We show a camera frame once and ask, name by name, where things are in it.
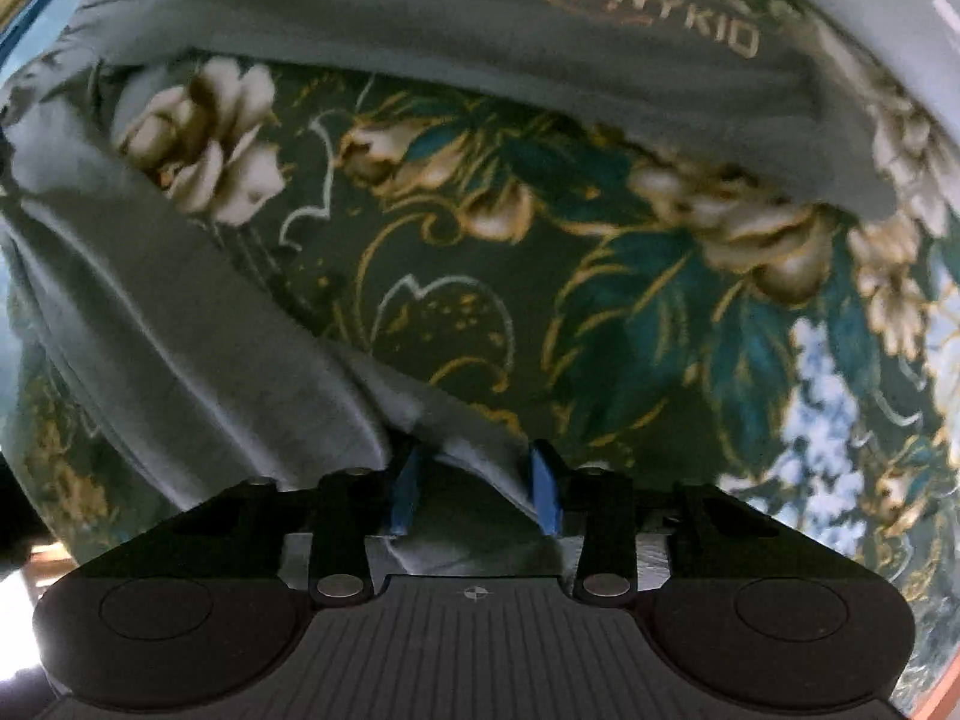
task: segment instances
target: blue gripper pad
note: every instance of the blue gripper pad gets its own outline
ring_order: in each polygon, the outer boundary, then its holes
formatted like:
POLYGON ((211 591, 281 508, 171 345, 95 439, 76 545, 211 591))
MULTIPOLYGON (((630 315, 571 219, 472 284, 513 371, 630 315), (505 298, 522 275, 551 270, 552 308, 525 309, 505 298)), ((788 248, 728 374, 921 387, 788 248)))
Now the blue gripper pad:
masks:
POLYGON ((558 536, 563 523, 563 507, 560 505, 560 488, 536 444, 530 447, 530 476, 533 487, 536 522, 544 536, 558 536))
POLYGON ((417 445, 410 450, 402 471, 394 482, 392 507, 388 530, 391 536, 406 536, 413 525, 421 492, 421 471, 426 460, 426 449, 417 445))

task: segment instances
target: ribbed plastic surface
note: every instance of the ribbed plastic surface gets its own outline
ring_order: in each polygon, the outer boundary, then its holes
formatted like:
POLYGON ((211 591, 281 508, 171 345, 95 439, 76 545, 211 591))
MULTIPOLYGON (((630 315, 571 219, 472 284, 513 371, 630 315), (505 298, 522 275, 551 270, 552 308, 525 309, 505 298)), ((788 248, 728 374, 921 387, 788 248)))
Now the ribbed plastic surface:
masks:
MULTIPOLYGON (((64 699, 45 720, 123 712, 64 699)), ((620 610, 551 579, 395 577, 377 600, 314 618, 259 683, 155 720, 758 720, 662 664, 620 610)), ((895 720, 881 702, 824 720, 895 720)))

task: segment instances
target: metal screw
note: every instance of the metal screw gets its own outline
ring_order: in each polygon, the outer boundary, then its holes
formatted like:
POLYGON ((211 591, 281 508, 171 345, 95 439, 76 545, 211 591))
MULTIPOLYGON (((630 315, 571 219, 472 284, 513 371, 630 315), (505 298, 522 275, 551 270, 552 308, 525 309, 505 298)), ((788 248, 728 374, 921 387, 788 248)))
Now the metal screw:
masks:
POLYGON ((630 592, 630 581, 617 574, 590 574, 584 579, 584 590, 597 598, 616 598, 630 592))
POLYGON ((317 583, 317 592, 328 598, 352 598, 363 592, 363 580, 352 574, 330 574, 317 583))

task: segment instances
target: logo emblem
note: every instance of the logo emblem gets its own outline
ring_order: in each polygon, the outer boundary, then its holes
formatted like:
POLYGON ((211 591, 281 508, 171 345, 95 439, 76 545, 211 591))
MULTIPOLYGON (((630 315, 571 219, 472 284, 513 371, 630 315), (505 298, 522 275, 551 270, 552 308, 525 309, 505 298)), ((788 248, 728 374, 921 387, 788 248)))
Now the logo emblem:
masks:
POLYGON ((464 598, 469 598, 474 604, 477 601, 483 601, 488 595, 491 595, 491 591, 486 589, 486 587, 481 587, 478 584, 474 584, 472 587, 468 587, 464 590, 464 598))

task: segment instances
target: floral blanket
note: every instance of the floral blanket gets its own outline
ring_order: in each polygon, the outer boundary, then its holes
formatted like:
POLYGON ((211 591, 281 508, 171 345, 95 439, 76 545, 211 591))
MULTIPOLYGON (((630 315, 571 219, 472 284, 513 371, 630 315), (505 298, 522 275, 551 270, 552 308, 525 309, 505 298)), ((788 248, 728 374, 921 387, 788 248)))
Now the floral blanket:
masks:
MULTIPOLYGON (((724 1, 869 115, 894 215, 469 90, 243 57, 185 57, 113 142, 315 336, 570 463, 716 483, 885 576, 919 626, 910 709, 960 643, 960 151, 809 4, 724 1)), ((27 362, 4 450, 54 532, 87 560, 171 514, 15 293, 8 323, 27 362)))

